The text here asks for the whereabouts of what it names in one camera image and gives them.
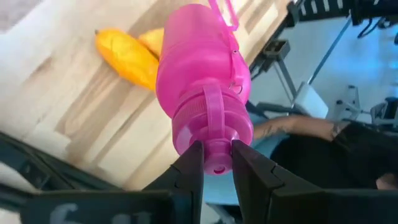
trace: pink strap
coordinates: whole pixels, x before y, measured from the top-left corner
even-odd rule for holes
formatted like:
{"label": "pink strap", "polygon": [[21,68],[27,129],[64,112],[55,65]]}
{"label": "pink strap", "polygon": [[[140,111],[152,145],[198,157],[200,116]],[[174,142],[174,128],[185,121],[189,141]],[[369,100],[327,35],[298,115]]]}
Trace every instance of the pink strap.
{"label": "pink strap", "polygon": [[224,137],[224,100],[219,85],[205,85],[203,87],[207,107],[207,122],[209,138]]}
{"label": "pink strap", "polygon": [[[232,26],[228,26],[229,31],[231,31],[231,32],[236,31],[239,27],[239,21],[238,21],[238,18],[236,17],[234,7],[232,6],[231,0],[225,0],[225,1],[226,1],[226,5],[228,7],[228,11],[229,11],[229,14],[230,14],[231,20],[232,20]],[[224,20],[223,16],[221,15],[221,11],[220,11],[220,8],[218,7],[216,0],[209,0],[209,5],[210,5],[211,9],[214,11],[214,13],[217,16],[219,16],[220,18],[222,18],[222,20]]]}
{"label": "pink strap", "polygon": [[231,50],[231,85],[237,85],[241,86],[242,85],[242,80],[237,80],[236,79],[236,72],[237,72],[237,66],[240,63],[241,55],[239,53],[239,45],[235,39],[235,36],[232,34],[232,31],[236,31],[239,27],[239,21],[238,18],[236,17],[236,13],[234,11],[234,8],[232,6],[231,0],[225,0],[226,5],[228,7],[229,14],[231,15],[231,20],[233,25],[232,26],[227,26],[223,16],[221,15],[220,8],[218,7],[218,4],[216,0],[209,0],[209,5],[212,8],[213,12],[219,17],[221,21],[223,21],[225,27],[228,28],[228,30],[224,33],[226,36],[226,39],[229,42],[229,49]]}

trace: tattooed arm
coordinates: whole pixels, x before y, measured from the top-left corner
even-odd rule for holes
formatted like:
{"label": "tattooed arm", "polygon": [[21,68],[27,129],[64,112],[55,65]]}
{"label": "tattooed arm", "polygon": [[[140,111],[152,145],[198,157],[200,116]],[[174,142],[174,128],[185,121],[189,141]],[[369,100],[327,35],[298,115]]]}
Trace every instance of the tattooed arm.
{"label": "tattooed arm", "polygon": [[284,116],[271,119],[254,127],[254,138],[260,139],[274,134],[299,134],[332,141],[349,122],[333,123],[325,119],[306,116]]}

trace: person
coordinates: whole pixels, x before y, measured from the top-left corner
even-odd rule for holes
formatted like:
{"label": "person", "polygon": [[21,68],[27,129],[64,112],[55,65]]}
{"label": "person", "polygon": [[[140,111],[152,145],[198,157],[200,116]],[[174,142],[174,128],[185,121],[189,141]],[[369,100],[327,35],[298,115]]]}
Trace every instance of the person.
{"label": "person", "polygon": [[255,125],[254,138],[280,133],[273,161],[325,189],[396,189],[398,139],[365,125],[284,116]]}

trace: black clothing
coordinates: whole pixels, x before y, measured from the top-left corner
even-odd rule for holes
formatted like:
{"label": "black clothing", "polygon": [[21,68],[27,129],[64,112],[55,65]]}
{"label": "black clothing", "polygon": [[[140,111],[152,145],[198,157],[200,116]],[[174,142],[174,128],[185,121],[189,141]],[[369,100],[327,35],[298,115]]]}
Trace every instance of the black clothing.
{"label": "black clothing", "polygon": [[332,143],[292,135],[271,159],[324,189],[376,189],[379,177],[398,174],[398,139],[353,123]]}

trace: arm tattoo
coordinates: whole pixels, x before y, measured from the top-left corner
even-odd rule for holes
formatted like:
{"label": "arm tattoo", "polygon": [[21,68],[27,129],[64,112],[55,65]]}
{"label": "arm tattoo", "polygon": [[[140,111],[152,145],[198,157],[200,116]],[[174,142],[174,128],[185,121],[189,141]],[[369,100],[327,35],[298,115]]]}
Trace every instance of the arm tattoo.
{"label": "arm tattoo", "polygon": [[287,130],[285,127],[274,128],[273,126],[269,126],[267,129],[264,129],[262,138],[269,137],[269,136],[275,135],[275,134],[282,134],[282,133],[287,133]]}

